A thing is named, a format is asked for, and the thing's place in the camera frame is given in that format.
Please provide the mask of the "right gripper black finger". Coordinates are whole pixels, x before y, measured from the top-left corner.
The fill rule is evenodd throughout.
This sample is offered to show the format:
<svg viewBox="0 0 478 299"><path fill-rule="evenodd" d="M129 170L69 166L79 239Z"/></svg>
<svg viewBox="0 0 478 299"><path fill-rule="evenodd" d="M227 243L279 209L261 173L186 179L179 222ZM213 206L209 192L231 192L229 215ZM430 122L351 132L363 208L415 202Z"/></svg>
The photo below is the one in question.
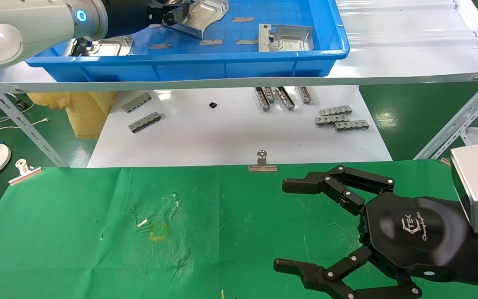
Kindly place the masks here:
<svg viewBox="0 0 478 299"><path fill-rule="evenodd" d="M350 189L380 195L393 192L395 180L338 165L328 172L309 172L303 179L284 179L282 190L290 194L325 194L354 216L365 213L366 202Z"/></svg>
<svg viewBox="0 0 478 299"><path fill-rule="evenodd" d="M274 270L298 276L305 289L328 294L332 299L419 299L420 288L408 274L394 274L396 286L353 290L344 283L344 278L374 259L368 246L353 251L329 268L317 264L288 259L275 259Z"/></svg>

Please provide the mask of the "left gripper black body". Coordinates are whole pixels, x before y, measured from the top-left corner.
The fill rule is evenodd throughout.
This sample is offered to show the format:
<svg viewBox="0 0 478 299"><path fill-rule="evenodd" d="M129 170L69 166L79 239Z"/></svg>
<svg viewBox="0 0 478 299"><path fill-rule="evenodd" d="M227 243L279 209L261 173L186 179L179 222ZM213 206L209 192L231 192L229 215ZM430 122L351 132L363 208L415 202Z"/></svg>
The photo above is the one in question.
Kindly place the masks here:
<svg viewBox="0 0 478 299"><path fill-rule="evenodd" d="M162 8L161 0L105 0L105 38L131 35L147 28Z"/></svg>

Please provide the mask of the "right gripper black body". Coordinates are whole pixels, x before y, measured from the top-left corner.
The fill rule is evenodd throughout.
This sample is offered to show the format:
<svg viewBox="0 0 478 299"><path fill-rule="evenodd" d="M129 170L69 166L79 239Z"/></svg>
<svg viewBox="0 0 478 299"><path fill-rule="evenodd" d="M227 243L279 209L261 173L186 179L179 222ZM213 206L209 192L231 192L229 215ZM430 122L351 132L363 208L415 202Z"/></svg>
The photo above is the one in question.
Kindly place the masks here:
<svg viewBox="0 0 478 299"><path fill-rule="evenodd" d="M362 223L371 263L388 277L459 277L458 258L471 230L459 202L383 193L366 204Z"/></svg>

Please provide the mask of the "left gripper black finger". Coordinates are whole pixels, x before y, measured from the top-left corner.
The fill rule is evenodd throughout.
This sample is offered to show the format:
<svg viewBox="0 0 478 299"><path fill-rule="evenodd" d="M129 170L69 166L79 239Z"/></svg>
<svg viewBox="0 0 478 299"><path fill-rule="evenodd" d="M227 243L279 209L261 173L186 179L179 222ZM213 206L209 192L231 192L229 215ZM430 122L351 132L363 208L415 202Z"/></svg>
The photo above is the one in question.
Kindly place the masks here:
<svg viewBox="0 0 478 299"><path fill-rule="evenodd" d="M151 8L190 8L191 0L150 0Z"/></svg>
<svg viewBox="0 0 478 299"><path fill-rule="evenodd" d="M165 7L161 17L162 23L174 25L182 22L188 15L188 7Z"/></svg>

